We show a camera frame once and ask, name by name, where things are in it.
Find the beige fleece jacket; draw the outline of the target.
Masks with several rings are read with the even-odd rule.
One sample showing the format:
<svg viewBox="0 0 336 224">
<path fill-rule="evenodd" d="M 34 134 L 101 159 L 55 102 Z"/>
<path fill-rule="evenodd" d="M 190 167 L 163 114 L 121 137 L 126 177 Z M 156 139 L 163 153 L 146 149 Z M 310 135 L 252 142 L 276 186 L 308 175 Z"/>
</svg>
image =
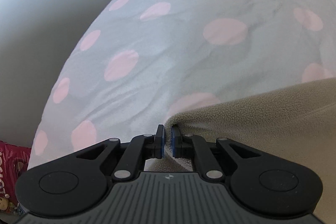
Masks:
<svg viewBox="0 0 336 224">
<path fill-rule="evenodd" d="M 311 214 L 255 214 L 239 205 L 221 183 L 193 171 L 191 161 L 173 157 L 173 126 L 207 142 L 225 137 L 301 164 L 315 172 L 323 192 Z M 173 174 L 154 192 L 168 215 L 177 201 L 181 221 L 213 223 L 335 223 L 335 79 L 290 86 L 175 114 L 165 123 L 165 157 L 152 172 Z"/>
</svg>

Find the red printed bag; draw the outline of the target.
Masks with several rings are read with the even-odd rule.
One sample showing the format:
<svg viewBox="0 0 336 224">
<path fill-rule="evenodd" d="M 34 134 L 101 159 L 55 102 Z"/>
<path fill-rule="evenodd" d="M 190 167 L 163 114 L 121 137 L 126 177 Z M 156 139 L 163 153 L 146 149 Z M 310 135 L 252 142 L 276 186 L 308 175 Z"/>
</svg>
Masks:
<svg viewBox="0 0 336 224">
<path fill-rule="evenodd" d="M 1 141 L 1 212 L 22 215 L 15 194 L 18 178 L 27 170 L 31 149 Z"/>
</svg>

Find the grey pink-dotted bed sheet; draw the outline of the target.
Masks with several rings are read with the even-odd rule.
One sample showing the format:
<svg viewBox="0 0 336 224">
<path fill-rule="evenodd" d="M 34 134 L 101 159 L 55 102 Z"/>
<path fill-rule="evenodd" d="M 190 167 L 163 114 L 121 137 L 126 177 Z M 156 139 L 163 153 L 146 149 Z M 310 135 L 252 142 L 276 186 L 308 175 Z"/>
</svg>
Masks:
<svg viewBox="0 0 336 224">
<path fill-rule="evenodd" d="M 334 76 L 335 0 L 111 0 L 51 90 L 29 167 Z"/>
</svg>

